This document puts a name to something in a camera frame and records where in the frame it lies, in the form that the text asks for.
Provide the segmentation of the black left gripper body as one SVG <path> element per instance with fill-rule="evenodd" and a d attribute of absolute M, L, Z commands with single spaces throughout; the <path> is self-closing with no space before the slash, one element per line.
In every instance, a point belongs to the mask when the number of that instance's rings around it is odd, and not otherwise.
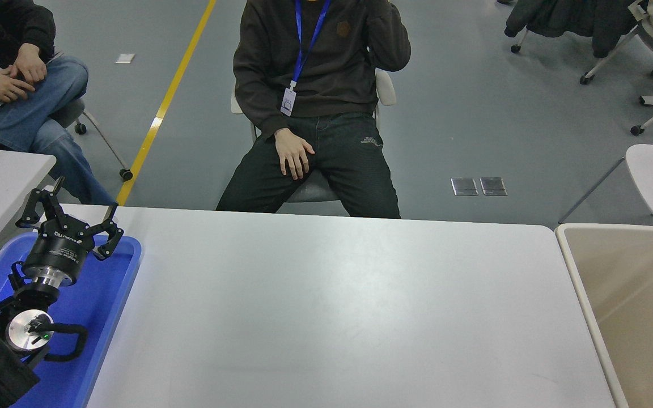
<path fill-rule="evenodd" d="M 67 279 L 78 279 L 88 253 L 94 248 L 93 236 L 84 235 L 86 227 L 88 224 L 78 219 L 65 220 L 63 225 L 54 219 L 46 220 L 23 263 L 23 273 L 33 279 L 49 267 L 62 272 Z"/>

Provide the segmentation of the person's left hand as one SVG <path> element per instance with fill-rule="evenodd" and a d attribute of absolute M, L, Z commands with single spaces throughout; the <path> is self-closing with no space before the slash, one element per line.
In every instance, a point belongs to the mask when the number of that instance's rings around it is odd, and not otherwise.
<path fill-rule="evenodd" d="M 23 77 L 26 83 L 34 85 L 44 80 L 46 75 L 46 63 L 40 57 L 39 47 L 30 43 L 22 44 L 11 67 L 11 77 Z"/>

